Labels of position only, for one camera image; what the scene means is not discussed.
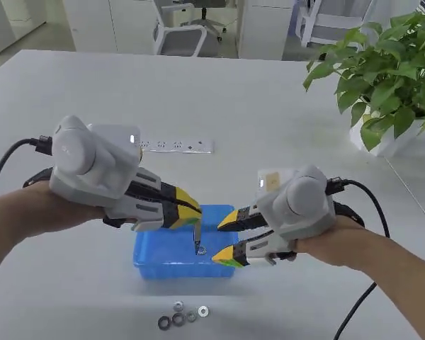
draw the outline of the black cable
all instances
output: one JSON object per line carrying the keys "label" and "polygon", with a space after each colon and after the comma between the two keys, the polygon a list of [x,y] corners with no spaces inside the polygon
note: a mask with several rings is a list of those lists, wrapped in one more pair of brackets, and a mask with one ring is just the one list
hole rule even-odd
{"label": "black cable", "polygon": [[339,340],[341,333],[345,330],[346,326],[348,326],[348,323],[350,322],[351,318],[356,313],[357,309],[362,305],[362,302],[375,290],[377,287],[376,283],[372,283],[370,287],[365,291],[364,294],[357,300],[357,302],[354,304],[353,308],[349,311],[348,315],[345,317],[345,320],[341,323],[339,330],[334,336],[334,340]]}
{"label": "black cable", "polygon": [[[362,183],[359,183],[357,181],[353,181],[351,179],[344,179],[342,182],[343,186],[352,185],[357,186],[361,190],[365,191],[365,193],[370,197],[373,204],[375,205],[376,210],[378,211],[378,214],[381,219],[382,228],[384,229],[384,235],[389,239],[390,233],[389,233],[389,227],[387,226],[387,220],[385,219],[383,209],[381,208],[381,205],[378,202],[378,199],[373,195],[373,193],[370,191],[369,188],[364,186]],[[351,321],[351,318],[356,313],[357,309],[362,305],[362,302],[375,290],[377,287],[377,284],[373,282],[370,287],[362,294],[362,296],[357,300],[357,302],[354,304],[354,306],[349,311],[348,315],[346,316],[345,320],[341,323],[339,329],[337,330],[337,333],[334,336],[334,340],[339,340],[341,333],[343,333],[343,330],[345,330],[346,326],[348,326],[348,323]]]}
{"label": "black cable", "polygon": [[390,238],[389,227],[387,226],[387,220],[385,219],[383,209],[381,208],[381,205],[379,204],[378,199],[376,199],[375,195],[373,195],[373,193],[370,191],[370,189],[367,188],[366,186],[364,186],[362,183],[359,183],[357,181],[353,181],[351,179],[344,179],[343,185],[344,186],[348,186],[348,185],[357,186],[358,188],[365,191],[365,193],[368,195],[368,197],[370,197],[370,199],[373,201],[373,204],[375,205],[375,208],[378,211],[378,214],[379,214],[380,219],[381,219],[382,228],[384,229],[384,235],[389,239]]}
{"label": "black cable", "polygon": [[38,145],[38,140],[35,138],[28,138],[26,140],[19,140],[17,143],[13,144],[8,151],[3,155],[3,157],[0,159],[0,173],[1,170],[3,170],[3,167],[5,166],[6,161],[8,161],[8,158],[22,145],[32,145],[36,147]]}

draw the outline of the white cabinet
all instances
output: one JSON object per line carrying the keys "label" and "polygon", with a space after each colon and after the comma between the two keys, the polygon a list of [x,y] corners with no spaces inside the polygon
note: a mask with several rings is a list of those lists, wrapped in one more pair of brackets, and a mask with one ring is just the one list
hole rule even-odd
{"label": "white cabinet", "polygon": [[110,0],[119,53],[153,54],[156,13],[151,1]]}
{"label": "white cabinet", "polygon": [[294,0],[240,0],[239,58],[282,60],[293,7]]}
{"label": "white cabinet", "polygon": [[[153,54],[151,0],[64,0],[64,7],[77,51]],[[168,26],[172,18],[164,18]]]}
{"label": "white cabinet", "polygon": [[117,52],[108,0],[64,0],[78,52]]}
{"label": "white cabinet", "polygon": [[45,21],[44,0],[0,0],[0,52]]}

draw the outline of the wrist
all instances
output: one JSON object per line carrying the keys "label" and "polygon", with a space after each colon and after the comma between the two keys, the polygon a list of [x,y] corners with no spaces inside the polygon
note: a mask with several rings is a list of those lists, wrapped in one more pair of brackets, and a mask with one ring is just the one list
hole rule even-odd
{"label": "wrist", "polygon": [[351,254],[346,262],[349,268],[369,274],[381,260],[381,251],[391,242],[390,239],[365,231],[361,237],[351,245]]}

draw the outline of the forearm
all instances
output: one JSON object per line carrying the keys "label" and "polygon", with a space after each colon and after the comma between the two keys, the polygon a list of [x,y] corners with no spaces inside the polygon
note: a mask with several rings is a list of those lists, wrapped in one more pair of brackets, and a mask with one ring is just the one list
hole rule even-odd
{"label": "forearm", "polygon": [[101,218],[102,209],[70,203],[50,192],[47,183],[0,197],[0,263],[19,242]]}
{"label": "forearm", "polygon": [[370,276],[425,340],[425,261],[392,240],[369,233],[352,265]]}

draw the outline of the human arm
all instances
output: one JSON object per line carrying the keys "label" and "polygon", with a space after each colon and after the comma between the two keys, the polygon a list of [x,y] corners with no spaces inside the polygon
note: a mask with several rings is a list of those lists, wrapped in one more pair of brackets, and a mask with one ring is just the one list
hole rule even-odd
{"label": "human arm", "polygon": [[342,216],[323,235],[297,241],[295,249],[328,264],[348,266],[368,275],[425,340],[424,260]]}
{"label": "human arm", "polygon": [[25,238],[65,230],[103,216],[101,208],[71,203],[55,195],[48,182],[0,196],[0,263]]}

